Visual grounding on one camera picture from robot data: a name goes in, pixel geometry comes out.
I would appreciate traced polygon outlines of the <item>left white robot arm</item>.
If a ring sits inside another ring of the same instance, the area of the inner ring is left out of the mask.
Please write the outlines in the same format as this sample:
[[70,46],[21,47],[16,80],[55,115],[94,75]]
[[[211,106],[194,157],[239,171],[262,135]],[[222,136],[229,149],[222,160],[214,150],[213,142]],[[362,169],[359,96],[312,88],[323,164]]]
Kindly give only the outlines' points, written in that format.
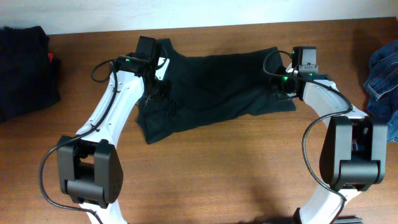
[[125,223],[118,197],[123,169],[117,146],[124,125],[142,97],[163,98],[166,56],[122,55],[108,61],[108,86],[94,112],[73,137],[60,138],[60,190],[92,223]]

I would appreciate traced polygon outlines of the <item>black folded garment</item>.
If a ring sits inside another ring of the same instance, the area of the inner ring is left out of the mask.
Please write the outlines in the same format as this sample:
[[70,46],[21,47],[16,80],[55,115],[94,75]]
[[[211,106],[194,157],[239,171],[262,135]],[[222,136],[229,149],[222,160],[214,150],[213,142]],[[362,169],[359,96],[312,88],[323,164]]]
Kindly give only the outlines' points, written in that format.
[[60,101],[61,60],[40,26],[1,29],[1,122]]

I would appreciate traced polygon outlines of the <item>blue denim jeans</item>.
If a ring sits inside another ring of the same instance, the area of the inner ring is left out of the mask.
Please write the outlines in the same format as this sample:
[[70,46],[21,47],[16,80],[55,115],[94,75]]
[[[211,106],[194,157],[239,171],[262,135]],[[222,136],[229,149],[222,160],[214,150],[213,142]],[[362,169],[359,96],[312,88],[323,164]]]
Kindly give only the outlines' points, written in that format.
[[363,84],[369,94],[367,111],[387,125],[387,141],[397,142],[397,41],[375,51]]

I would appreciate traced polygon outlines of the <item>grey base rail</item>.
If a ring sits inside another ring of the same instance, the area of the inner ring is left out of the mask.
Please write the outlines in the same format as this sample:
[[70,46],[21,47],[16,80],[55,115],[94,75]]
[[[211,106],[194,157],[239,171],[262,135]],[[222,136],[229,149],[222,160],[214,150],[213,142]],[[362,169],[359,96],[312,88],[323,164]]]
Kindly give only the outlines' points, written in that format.
[[364,224],[362,218],[343,217],[336,219],[333,224]]

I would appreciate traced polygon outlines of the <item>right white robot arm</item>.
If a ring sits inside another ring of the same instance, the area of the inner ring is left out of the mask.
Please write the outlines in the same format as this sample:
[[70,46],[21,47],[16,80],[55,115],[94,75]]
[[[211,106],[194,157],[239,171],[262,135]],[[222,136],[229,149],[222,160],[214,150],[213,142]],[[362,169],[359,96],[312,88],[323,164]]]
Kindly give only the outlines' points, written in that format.
[[[302,137],[304,162],[318,187],[308,202],[296,209],[291,223],[353,223],[339,215],[350,200],[382,182],[387,126],[357,109],[328,75],[288,68],[272,77],[282,93],[299,98],[318,115]],[[313,171],[307,153],[309,132],[318,123],[327,127],[320,175]]]

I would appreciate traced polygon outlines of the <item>dark green t-shirt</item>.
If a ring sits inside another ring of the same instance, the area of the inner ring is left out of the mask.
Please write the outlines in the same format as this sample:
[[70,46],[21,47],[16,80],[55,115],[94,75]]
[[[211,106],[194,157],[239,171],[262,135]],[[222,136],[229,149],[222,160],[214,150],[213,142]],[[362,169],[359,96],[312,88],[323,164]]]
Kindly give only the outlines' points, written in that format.
[[284,69],[277,47],[231,55],[186,57],[170,39],[161,39],[170,60],[164,80],[171,82],[168,100],[139,100],[138,125],[146,143],[173,133],[239,116],[295,111],[292,100],[277,96],[270,73]]

